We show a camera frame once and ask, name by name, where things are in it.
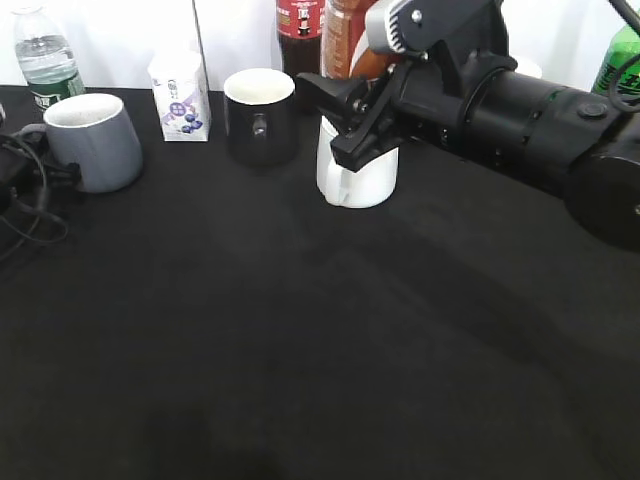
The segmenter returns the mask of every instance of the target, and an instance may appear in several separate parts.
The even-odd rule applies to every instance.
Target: mug rim
[[[284,87],[286,88],[286,95],[282,93],[279,95],[273,95],[272,97],[267,98],[266,100],[263,100],[263,101],[248,101],[248,100],[242,100],[238,98],[237,95],[234,95],[231,92],[234,82],[239,82],[245,79],[255,80],[256,76],[260,74],[269,75],[271,77],[270,79],[278,79],[279,81],[286,83],[286,86]],[[241,70],[239,72],[234,73],[229,78],[227,78],[223,86],[224,95],[229,100],[233,100],[234,102],[239,103],[241,105],[250,105],[250,106],[273,105],[275,103],[282,102],[283,100],[286,100],[291,95],[293,95],[295,90],[296,90],[296,84],[293,81],[293,78],[291,78],[286,73],[281,72],[280,70],[274,70],[272,68],[250,68],[247,70]]]
[[[58,110],[63,110],[64,108],[76,107],[74,111],[77,112],[80,110],[80,108],[82,108],[81,107],[82,103],[86,102],[87,100],[91,101],[91,100],[96,100],[98,98],[109,99],[110,101],[114,102],[111,105],[112,108],[110,109],[110,113],[108,113],[104,117],[101,117],[99,120],[82,123],[80,125],[64,125],[51,118],[52,116],[55,116],[56,114],[60,113],[58,112]],[[54,103],[47,110],[45,110],[42,118],[44,120],[44,123],[46,123],[50,127],[65,128],[65,129],[79,129],[79,128],[89,128],[89,127],[93,127],[93,126],[105,123],[106,121],[111,120],[112,118],[115,118],[118,115],[120,115],[123,110],[124,110],[124,102],[120,97],[116,97],[115,95],[111,95],[108,93],[85,93],[83,95],[76,95],[75,97],[65,98],[60,102]]]

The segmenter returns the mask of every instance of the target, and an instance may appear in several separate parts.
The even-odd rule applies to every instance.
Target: brown bottle
[[[322,75],[379,78],[396,59],[369,49],[365,32],[367,10],[377,0],[327,0],[322,36]]]
[[[320,73],[325,0],[278,0],[278,38],[284,71]]]

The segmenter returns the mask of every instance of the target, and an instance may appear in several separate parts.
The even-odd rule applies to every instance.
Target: black mug
[[[243,70],[224,83],[227,142],[231,155],[250,166],[293,160],[298,151],[295,83],[268,68]]]

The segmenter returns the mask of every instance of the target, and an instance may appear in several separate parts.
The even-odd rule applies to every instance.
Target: milk carton
[[[202,56],[191,50],[160,52],[149,75],[165,141],[206,142],[211,110]]]

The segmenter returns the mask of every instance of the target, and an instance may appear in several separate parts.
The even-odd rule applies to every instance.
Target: bottle cap
[[[16,15],[35,13],[43,7],[42,0],[13,0],[10,3],[11,12]]]

